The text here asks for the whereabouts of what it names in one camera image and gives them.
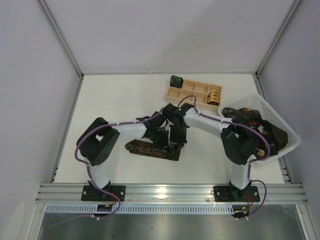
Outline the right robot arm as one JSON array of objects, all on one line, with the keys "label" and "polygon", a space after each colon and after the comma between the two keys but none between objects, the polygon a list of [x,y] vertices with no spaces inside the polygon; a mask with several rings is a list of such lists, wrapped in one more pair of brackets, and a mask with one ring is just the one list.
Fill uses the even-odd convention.
[{"label": "right robot arm", "polygon": [[187,129],[203,130],[221,139],[224,153],[232,162],[230,190],[239,194],[251,186],[251,162],[257,161],[259,145],[265,147],[264,158],[270,155],[268,141],[243,119],[225,120],[201,113],[194,105],[185,103],[177,107],[171,103],[161,113],[169,122],[169,146],[180,150],[187,143]]}]

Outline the dark key-patterned tie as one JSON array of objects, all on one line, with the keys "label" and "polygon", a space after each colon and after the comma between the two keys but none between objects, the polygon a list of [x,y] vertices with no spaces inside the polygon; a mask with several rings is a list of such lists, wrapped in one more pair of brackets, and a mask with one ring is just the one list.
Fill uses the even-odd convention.
[{"label": "dark key-patterned tie", "polygon": [[157,159],[165,159],[177,162],[180,159],[180,150],[172,151],[168,147],[164,149],[155,149],[151,142],[134,139],[124,145],[125,149],[131,154],[152,157]]}]

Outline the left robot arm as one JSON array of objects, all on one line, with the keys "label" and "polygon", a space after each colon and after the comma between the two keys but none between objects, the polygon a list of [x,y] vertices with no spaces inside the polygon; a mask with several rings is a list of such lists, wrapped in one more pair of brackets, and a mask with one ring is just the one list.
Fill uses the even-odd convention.
[{"label": "left robot arm", "polygon": [[90,184],[103,193],[107,192],[111,182],[105,170],[105,161],[117,141],[147,138],[155,142],[162,133],[161,126],[167,122],[160,111],[152,116],[119,123],[98,117],[77,140],[74,158],[86,165]]}]

